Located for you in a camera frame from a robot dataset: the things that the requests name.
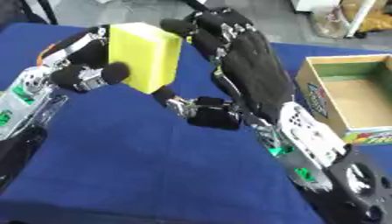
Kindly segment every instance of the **black robotic finger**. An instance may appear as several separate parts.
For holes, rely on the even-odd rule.
[[[70,38],[62,40],[61,42],[59,42],[58,44],[56,44],[55,46],[51,47],[46,52],[44,52],[40,57],[42,58],[42,60],[45,60],[45,58],[54,55],[56,52],[59,52],[61,50],[67,51],[68,47],[74,45],[78,41],[80,41],[80,43],[83,44],[82,39],[85,38],[86,36],[98,35],[99,32],[101,31],[105,31],[104,38],[109,37],[108,25],[103,25],[100,27],[92,27],[87,29],[86,31],[77,33]],[[87,65],[92,68],[104,67],[105,65],[108,64],[108,58],[109,58],[109,45],[106,41],[100,39],[96,39],[90,41],[86,45],[82,45],[79,51],[72,52],[67,57],[67,59],[70,60],[72,64]]]
[[[244,17],[240,12],[228,7],[215,8],[212,9],[211,11],[214,11],[218,13],[221,17],[225,18],[225,20],[229,25],[238,24],[243,27],[245,27],[246,25],[253,25],[252,21]]]
[[[206,11],[199,16],[195,17],[196,25],[199,28],[206,30],[211,33],[213,36],[223,39],[223,30],[222,26],[226,25],[226,21],[223,17],[218,14],[213,14],[210,11]]]
[[[123,63],[112,63],[102,70],[87,71],[84,66],[71,65],[52,73],[51,80],[60,88],[84,94],[92,89],[115,85],[130,76]]]
[[[59,71],[52,73],[51,80],[60,88],[70,90],[78,94],[84,94],[87,91],[81,91],[75,87],[75,85],[79,85],[82,82],[81,78],[79,78],[79,74],[83,70],[84,67],[81,65],[67,66]]]
[[[192,45],[195,46],[207,60],[210,60],[211,57],[215,57],[218,48],[223,46],[223,43],[208,31],[198,28],[195,24],[186,21],[164,19],[161,21],[161,27],[167,32],[173,32],[185,39],[190,39]]]
[[[152,96],[159,104],[161,104],[163,107],[166,107],[167,101],[173,99],[176,94],[167,86],[162,86],[159,90],[152,93]]]
[[[188,123],[194,126],[223,130],[238,130],[241,118],[232,113],[225,101],[219,98],[199,97],[195,102],[199,105],[196,116],[188,118]]]

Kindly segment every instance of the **chair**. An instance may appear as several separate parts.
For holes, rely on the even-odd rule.
[[[44,19],[42,19],[40,16],[38,16],[37,14],[35,14],[32,11],[32,8],[25,0],[19,0],[19,1],[21,3],[22,10],[24,11],[24,14],[27,16],[27,19],[30,22],[41,23],[41,24],[46,23],[46,21]],[[51,25],[58,25],[59,23],[57,21],[56,16],[54,15],[52,6],[49,4],[49,2],[47,0],[37,0],[37,1],[40,4],[40,6],[42,7],[42,9],[44,10],[44,12],[46,13],[50,24]]]

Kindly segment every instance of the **black glove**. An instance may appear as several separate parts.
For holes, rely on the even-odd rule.
[[[187,39],[206,60],[217,65],[256,116],[275,123],[283,103],[292,100],[291,79],[268,40],[237,11],[217,8],[194,12],[184,20],[164,19],[161,26]],[[235,98],[218,81],[215,83]]]

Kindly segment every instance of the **yellow sponge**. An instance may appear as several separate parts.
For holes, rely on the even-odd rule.
[[[125,84],[151,94],[176,76],[181,37],[144,23],[110,26],[109,63],[122,62],[130,67]]]

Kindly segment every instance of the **table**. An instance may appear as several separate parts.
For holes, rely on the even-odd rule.
[[[0,88],[32,66],[47,45],[80,30],[10,26],[0,35]],[[378,53],[273,46],[292,75],[305,56]],[[210,81],[212,70],[185,44],[172,88],[185,97],[223,97]],[[361,149],[391,173],[389,148]],[[125,85],[72,95],[52,121],[47,142],[0,197],[0,217],[31,224],[322,223],[250,129],[188,126]]]

